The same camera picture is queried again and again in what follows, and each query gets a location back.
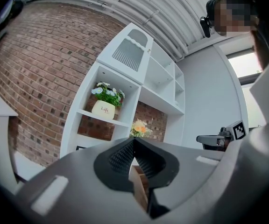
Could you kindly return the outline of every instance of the white shelving unit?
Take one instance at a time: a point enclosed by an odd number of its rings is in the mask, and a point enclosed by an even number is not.
[[[85,111],[91,89],[98,82],[125,93],[117,120]],[[184,76],[153,38],[129,24],[105,47],[83,80],[71,105],[61,143],[60,158],[106,141],[78,134],[83,115],[114,124],[112,140],[129,137],[138,100],[168,114],[164,142],[181,145],[184,128]]]

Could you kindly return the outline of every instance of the green leaves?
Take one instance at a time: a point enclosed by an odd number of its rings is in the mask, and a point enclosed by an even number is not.
[[[111,96],[111,95],[106,93],[106,91],[110,90],[110,89],[108,89],[104,85],[100,85],[99,87],[101,87],[103,91],[100,94],[95,94],[95,97],[98,100],[108,102],[108,103],[114,105],[115,107],[122,106],[122,103],[120,103],[120,95],[119,95],[119,93],[115,94],[115,96]]]

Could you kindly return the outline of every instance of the brick wall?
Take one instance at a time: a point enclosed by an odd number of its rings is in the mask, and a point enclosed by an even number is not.
[[[90,9],[44,3],[25,6],[8,28],[0,41],[0,96],[19,114],[9,121],[9,145],[47,166],[58,159],[65,120],[82,80],[124,25]],[[136,117],[149,123],[152,138],[163,139],[163,113],[139,103]],[[112,131],[111,125],[87,117],[79,129],[103,139],[110,139]]]

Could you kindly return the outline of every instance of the flower pot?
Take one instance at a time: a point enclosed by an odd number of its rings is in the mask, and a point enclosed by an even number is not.
[[[108,102],[97,100],[92,109],[92,113],[106,119],[113,119],[115,116],[115,106]]]

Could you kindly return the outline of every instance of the camera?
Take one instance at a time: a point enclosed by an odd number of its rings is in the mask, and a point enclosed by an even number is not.
[[[211,36],[210,28],[213,27],[212,23],[209,20],[209,17],[201,17],[200,18],[200,24],[201,24],[201,27],[202,27],[202,29],[204,31],[205,36],[207,38],[209,38]]]

